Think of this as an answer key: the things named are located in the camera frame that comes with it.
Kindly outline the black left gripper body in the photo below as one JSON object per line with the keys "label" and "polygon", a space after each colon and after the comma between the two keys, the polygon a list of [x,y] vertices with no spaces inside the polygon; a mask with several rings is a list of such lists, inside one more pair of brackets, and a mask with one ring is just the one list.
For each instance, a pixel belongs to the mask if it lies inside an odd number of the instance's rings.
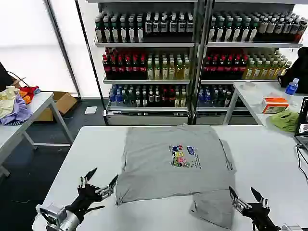
{"label": "black left gripper body", "polygon": [[74,213],[77,217],[84,216],[92,203],[103,200],[103,197],[96,192],[98,189],[99,187],[91,184],[86,184],[84,188],[79,187],[77,189],[78,197],[71,205],[65,207],[66,210]]}

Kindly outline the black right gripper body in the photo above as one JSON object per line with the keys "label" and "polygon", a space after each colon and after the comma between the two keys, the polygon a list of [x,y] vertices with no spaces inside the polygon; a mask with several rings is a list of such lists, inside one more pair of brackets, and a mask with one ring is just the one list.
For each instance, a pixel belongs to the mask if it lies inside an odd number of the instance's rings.
{"label": "black right gripper body", "polygon": [[242,215],[251,218],[253,230],[258,231],[280,231],[281,228],[276,226],[269,218],[269,208],[263,208],[260,203],[248,203],[248,209],[244,210]]}

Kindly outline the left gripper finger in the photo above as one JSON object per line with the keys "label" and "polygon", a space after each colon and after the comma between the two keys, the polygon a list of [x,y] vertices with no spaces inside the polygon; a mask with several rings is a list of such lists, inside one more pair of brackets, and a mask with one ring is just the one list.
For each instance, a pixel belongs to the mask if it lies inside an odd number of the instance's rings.
{"label": "left gripper finger", "polygon": [[119,175],[116,175],[107,186],[97,189],[95,193],[103,200],[110,197],[114,193],[118,176]]}
{"label": "left gripper finger", "polygon": [[97,168],[89,171],[85,176],[80,177],[80,184],[79,187],[80,188],[85,188],[86,184],[88,183],[88,181],[92,178],[92,176],[95,174],[95,172],[97,171]]}

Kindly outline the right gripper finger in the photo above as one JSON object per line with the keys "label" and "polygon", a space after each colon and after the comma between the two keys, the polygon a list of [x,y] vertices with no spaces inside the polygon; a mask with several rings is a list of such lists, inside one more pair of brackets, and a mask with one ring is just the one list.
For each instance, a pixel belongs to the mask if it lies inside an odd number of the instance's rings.
{"label": "right gripper finger", "polygon": [[239,212],[243,213],[244,210],[248,209],[248,204],[240,199],[232,186],[229,186],[229,192],[231,197],[232,206]]}
{"label": "right gripper finger", "polygon": [[253,196],[255,197],[256,201],[262,204],[263,208],[268,208],[268,199],[264,198],[259,191],[254,189],[253,187],[250,188]]}

